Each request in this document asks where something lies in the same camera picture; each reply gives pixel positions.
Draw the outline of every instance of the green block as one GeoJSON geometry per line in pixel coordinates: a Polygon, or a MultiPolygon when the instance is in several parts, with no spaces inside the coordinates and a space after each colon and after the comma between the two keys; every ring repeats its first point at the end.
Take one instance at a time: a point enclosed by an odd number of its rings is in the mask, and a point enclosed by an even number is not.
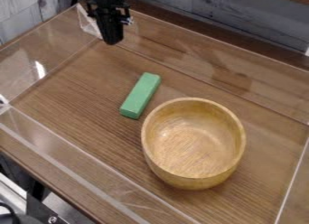
{"type": "Polygon", "coordinates": [[[139,119],[159,84],[160,77],[144,72],[120,106],[119,111],[121,116],[139,119]]]}

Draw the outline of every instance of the green eraser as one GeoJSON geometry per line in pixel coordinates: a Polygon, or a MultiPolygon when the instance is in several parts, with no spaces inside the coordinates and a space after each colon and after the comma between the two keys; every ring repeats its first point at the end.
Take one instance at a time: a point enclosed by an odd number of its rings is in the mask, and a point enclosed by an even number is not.
{"type": "Polygon", "coordinates": [[[120,106],[120,115],[137,119],[160,83],[160,77],[144,72],[120,106]]]}

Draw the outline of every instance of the bowl rim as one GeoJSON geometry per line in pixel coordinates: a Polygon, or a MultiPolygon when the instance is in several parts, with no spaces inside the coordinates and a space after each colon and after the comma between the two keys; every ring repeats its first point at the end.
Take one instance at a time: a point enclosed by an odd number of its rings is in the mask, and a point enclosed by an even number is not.
{"type": "Polygon", "coordinates": [[[215,101],[212,100],[208,100],[208,99],[204,99],[204,98],[175,98],[175,99],[171,99],[170,101],[164,102],[163,104],[160,104],[148,114],[147,118],[144,119],[143,121],[143,124],[142,124],[142,149],[143,149],[143,152],[144,154],[147,155],[147,157],[150,158],[151,162],[156,165],[156,167],[163,170],[166,173],[170,173],[171,175],[179,177],[179,178],[183,178],[183,179],[206,179],[206,178],[210,178],[210,177],[215,177],[218,176],[219,174],[227,172],[231,168],[234,168],[242,158],[242,155],[243,155],[243,152],[245,152],[245,146],[246,146],[246,134],[245,134],[245,128],[242,126],[242,123],[238,119],[238,117],[235,116],[235,114],[224,107],[222,106],[220,104],[218,104],[215,101]],[[223,111],[227,112],[230,118],[232,119],[232,121],[235,122],[236,124],[236,127],[240,131],[240,146],[239,146],[239,153],[236,155],[236,157],[232,159],[232,161],[230,162],[228,164],[228,167],[226,169],[223,169],[220,172],[216,172],[216,173],[211,173],[203,177],[187,177],[187,176],[182,176],[182,175],[178,175],[178,174],[174,174],[171,171],[168,171],[164,167],[159,166],[156,164],[156,161],[154,160],[154,156],[150,152],[150,147],[148,147],[148,144],[146,142],[146,127],[148,126],[150,124],[150,120],[152,118],[152,116],[155,115],[155,113],[166,106],[168,106],[170,104],[174,104],[174,103],[178,103],[180,101],[199,101],[199,102],[203,102],[203,103],[207,103],[207,104],[212,104],[214,106],[219,107],[223,111]]]}

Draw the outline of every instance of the wooden bowl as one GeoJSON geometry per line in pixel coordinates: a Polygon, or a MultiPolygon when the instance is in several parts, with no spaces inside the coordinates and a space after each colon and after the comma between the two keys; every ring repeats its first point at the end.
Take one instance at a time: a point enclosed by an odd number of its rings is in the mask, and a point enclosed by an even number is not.
{"type": "Polygon", "coordinates": [[[200,190],[234,172],[246,136],[236,116],[215,102],[179,98],[162,104],[142,125],[146,161],[170,185],[200,190]]]}

